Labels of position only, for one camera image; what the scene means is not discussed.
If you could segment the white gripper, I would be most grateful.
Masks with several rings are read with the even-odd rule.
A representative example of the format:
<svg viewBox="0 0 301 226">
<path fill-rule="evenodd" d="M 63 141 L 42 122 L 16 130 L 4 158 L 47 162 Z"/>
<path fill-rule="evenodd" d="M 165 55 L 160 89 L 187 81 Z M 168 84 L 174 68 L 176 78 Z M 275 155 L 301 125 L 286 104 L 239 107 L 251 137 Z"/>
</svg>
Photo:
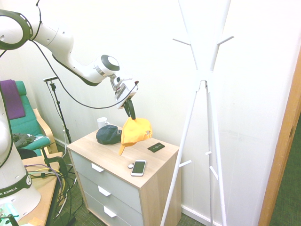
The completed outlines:
<svg viewBox="0 0 301 226">
<path fill-rule="evenodd" d="M 133 97 L 137 91 L 138 86 L 134 81 L 122 81 L 116 87 L 116 108 L 122 109 L 124 105 L 124 109 L 128 117 L 131 117 L 132 119 L 136 119 L 136 114 L 133 102 L 130 98 Z"/>
</svg>

